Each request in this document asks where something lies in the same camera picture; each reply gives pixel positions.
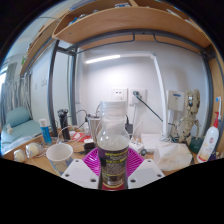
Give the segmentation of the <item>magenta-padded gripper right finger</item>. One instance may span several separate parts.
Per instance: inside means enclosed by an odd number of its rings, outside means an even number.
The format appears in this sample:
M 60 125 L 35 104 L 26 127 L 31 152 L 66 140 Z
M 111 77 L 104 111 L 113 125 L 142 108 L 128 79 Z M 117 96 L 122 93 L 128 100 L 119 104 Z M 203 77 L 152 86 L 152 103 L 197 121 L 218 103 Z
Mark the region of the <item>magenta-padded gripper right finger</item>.
M 128 188 L 135 189 L 163 178 L 164 174 L 152 159 L 144 159 L 135 150 L 129 149 L 126 176 Z

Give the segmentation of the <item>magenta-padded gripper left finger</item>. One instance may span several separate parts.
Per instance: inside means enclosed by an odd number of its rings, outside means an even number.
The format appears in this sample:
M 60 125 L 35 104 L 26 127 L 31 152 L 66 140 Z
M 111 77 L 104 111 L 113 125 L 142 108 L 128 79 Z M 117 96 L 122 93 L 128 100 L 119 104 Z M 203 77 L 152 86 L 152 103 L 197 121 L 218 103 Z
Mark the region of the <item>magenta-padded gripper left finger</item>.
M 98 150 L 93 149 L 83 159 L 74 159 L 62 178 L 84 188 L 97 189 L 100 177 Z

